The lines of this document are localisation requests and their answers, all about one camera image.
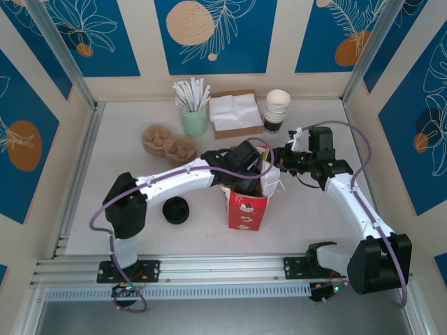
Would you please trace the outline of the red paper takeout bag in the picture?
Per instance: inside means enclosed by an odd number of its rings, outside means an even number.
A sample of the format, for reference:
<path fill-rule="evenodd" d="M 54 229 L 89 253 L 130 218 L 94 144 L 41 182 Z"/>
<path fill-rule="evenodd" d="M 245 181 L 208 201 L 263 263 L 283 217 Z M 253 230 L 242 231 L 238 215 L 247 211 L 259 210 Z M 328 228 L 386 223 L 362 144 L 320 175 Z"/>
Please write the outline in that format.
<path fill-rule="evenodd" d="M 229 187 L 220 186 L 226 201 L 228 227 L 234 230 L 259 231 L 271 197 L 277 190 L 281 172 L 272 166 L 270 171 L 261 177 L 262 197 L 242 195 Z"/>

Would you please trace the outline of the dark printed paper cup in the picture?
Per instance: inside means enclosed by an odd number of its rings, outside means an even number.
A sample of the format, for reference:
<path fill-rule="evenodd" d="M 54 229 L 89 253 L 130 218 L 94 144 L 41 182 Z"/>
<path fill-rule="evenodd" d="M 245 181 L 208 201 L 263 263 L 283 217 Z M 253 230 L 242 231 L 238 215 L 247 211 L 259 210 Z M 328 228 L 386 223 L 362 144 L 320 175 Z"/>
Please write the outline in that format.
<path fill-rule="evenodd" d="M 268 119 L 265 117 L 264 119 L 264 129 L 266 133 L 269 134 L 275 134 L 279 132 L 279 129 L 281 128 L 281 125 L 283 123 L 283 120 L 276 120 L 276 119 Z"/>

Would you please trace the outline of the white napkins on tray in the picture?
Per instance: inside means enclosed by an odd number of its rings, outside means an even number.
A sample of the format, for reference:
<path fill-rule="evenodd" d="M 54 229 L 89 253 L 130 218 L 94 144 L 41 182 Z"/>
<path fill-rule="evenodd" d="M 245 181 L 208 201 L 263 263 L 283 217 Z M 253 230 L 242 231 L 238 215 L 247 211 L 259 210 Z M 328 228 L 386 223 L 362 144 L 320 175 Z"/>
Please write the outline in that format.
<path fill-rule="evenodd" d="M 236 91 L 222 91 L 222 92 L 211 94 L 210 98 L 217 98 L 217 97 L 227 96 L 227 95 L 231 95 L 233 97 L 233 96 L 243 95 L 243 94 L 254 94 L 254 96 L 255 96 L 255 91 L 253 89 L 236 90 Z M 213 131 L 214 131 L 214 137 L 217 140 L 230 138 L 230 137 L 246 136 L 246 135 L 258 135 L 263 132 L 263 124 L 260 126 L 252 126 L 252 127 L 248 127 L 248 128 L 237 128 L 236 124 L 235 124 L 231 129 L 224 130 L 224 131 L 217 131 L 214 128 L 214 125 L 212 122 L 211 122 L 211 125 L 212 125 Z"/>

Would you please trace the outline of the white paper napkin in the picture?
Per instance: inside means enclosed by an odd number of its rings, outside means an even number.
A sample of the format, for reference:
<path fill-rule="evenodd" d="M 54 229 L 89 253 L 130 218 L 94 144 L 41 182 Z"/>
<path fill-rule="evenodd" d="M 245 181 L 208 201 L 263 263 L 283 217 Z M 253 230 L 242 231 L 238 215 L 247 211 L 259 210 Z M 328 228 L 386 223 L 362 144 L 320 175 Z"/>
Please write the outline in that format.
<path fill-rule="evenodd" d="M 231 129 L 237 121 L 234 114 L 233 97 L 231 95 L 210 98 L 210 120 L 217 131 Z"/>
<path fill-rule="evenodd" d="M 233 96 L 233 115 L 237 128 L 248 128 L 263 124 L 254 94 Z"/>

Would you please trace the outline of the mint green straw holder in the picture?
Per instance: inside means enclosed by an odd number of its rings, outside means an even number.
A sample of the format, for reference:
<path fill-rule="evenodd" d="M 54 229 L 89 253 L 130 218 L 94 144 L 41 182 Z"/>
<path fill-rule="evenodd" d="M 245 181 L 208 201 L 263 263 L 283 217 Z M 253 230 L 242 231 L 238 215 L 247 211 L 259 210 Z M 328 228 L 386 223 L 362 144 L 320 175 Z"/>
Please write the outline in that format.
<path fill-rule="evenodd" d="M 189 137 L 201 137 L 207 132 L 207 110 L 201 107 L 198 111 L 191 112 L 180 108 L 180 115 L 184 133 Z"/>

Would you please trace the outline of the right controller board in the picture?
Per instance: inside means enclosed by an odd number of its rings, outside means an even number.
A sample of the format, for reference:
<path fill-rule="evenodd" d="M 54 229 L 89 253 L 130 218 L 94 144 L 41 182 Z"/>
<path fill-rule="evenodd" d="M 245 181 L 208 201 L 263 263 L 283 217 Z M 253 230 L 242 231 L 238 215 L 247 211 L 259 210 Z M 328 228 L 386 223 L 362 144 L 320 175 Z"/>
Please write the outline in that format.
<path fill-rule="evenodd" d="M 346 285 L 342 283 L 315 283 L 310 285 L 311 296 L 313 302 L 326 304 L 337 294 L 346 289 Z"/>

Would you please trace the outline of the controller board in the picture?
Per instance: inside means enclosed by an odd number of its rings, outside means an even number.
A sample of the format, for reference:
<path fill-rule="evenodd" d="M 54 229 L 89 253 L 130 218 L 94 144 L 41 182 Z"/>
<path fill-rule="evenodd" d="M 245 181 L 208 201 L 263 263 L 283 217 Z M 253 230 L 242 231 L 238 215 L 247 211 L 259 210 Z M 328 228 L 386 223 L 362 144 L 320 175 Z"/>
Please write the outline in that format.
<path fill-rule="evenodd" d="M 342 283 L 315 283 L 310 285 L 311 296 L 313 302 L 326 304 L 337 294 L 346 289 L 346 285 Z"/>
<path fill-rule="evenodd" d="M 124 285 L 122 283 L 116 284 L 112 287 L 111 297 L 113 299 L 132 298 L 139 299 L 139 290 L 130 285 Z"/>

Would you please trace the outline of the left controller board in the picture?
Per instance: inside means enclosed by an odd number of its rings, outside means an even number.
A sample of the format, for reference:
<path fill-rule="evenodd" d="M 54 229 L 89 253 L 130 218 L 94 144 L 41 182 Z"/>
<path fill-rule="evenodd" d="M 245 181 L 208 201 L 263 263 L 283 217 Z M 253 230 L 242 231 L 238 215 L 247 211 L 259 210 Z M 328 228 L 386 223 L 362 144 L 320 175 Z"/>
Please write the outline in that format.
<path fill-rule="evenodd" d="M 130 285 L 124 285 L 122 283 L 116 284 L 112 287 L 111 297 L 113 299 L 132 298 L 139 299 L 139 290 Z"/>

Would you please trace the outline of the right black mount plate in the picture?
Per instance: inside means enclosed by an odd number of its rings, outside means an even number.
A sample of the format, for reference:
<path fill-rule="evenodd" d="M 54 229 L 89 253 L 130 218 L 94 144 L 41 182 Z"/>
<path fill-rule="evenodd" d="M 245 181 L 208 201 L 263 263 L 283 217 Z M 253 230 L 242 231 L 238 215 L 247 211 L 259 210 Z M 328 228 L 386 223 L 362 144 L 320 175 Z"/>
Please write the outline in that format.
<path fill-rule="evenodd" d="M 340 278 L 346 276 L 331 270 L 323 268 L 315 259 L 308 256 L 293 256 L 283 259 L 284 274 L 286 279 L 329 279 L 331 274 L 338 275 Z"/>

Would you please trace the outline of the black mount plate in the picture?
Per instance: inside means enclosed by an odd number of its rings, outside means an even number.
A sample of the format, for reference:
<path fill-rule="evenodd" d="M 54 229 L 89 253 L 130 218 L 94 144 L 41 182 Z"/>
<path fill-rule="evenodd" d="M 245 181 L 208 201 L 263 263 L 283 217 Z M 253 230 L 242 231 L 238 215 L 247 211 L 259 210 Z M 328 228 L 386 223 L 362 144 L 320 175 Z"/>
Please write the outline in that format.
<path fill-rule="evenodd" d="M 346 276 L 331 270 L 323 268 L 315 259 L 308 256 L 293 256 L 283 259 L 284 274 L 286 279 L 329 279 L 331 274 L 338 275 L 340 278 Z"/>
<path fill-rule="evenodd" d="M 123 268 L 123 272 L 134 283 L 157 283 L 159 280 L 160 262 L 158 260 L 138 260 L 134 265 Z M 97 283 L 121 283 L 124 277 L 112 260 L 99 264 Z"/>

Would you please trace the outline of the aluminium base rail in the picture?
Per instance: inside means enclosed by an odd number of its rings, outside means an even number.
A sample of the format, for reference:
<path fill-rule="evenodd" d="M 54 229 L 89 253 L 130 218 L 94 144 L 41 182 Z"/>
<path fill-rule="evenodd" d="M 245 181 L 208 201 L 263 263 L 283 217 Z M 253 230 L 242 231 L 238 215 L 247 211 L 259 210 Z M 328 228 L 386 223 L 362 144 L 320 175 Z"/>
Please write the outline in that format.
<path fill-rule="evenodd" d="M 285 283 L 284 258 L 301 258 L 304 253 L 253 255 L 141 255 L 140 261 L 156 260 L 149 275 L 135 270 L 129 276 L 146 281 L 156 279 L 157 285 L 212 285 Z M 30 285 L 33 288 L 62 288 L 98 285 L 103 273 L 100 262 L 108 255 L 67 256 L 38 260 Z"/>

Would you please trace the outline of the aluminium frame post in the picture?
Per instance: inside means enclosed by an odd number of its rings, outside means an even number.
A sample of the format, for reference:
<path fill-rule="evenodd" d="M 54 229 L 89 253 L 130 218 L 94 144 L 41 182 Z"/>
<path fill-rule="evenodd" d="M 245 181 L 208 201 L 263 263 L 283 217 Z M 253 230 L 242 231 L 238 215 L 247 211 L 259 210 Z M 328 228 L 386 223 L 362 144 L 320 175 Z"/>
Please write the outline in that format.
<path fill-rule="evenodd" d="M 353 97 L 358 85 L 369 68 L 372 60 L 376 56 L 384 38 L 387 36 L 393 22 L 399 13 L 405 0 L 387 0 L 382 14 L 379 16 L 375 24 L 367 44 L 362 51 L 357 64 L 354 66 L 351 76 L 342 92 L 341 100 L 346 105 Z"/>
<path fill-rule="evenodd" d="M 83 103 L 91 112 L 95 112 L 97 102 L 44 5 L 39 0 L 23 0 L 23 2 L 46 43 L 51 48 L 53 55 L 56 56 L 64 72 L 79 93 Z"/>

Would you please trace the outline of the left black mount plate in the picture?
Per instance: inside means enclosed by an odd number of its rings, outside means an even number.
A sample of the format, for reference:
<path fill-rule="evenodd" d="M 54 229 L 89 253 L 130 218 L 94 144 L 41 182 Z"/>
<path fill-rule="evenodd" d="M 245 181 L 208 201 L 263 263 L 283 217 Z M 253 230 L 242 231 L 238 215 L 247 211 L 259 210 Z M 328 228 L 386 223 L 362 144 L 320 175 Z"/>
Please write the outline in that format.
<path fill-rule="evenodd" d="M 160 262 L 158 260 L 138 260 L 134 265 L 123 268 L 123 272 L 134 283 L 157 283 L 159 280 Z M 124 277 L 112 260 L 99 264 L 97 283 L 121 283 Z"/>

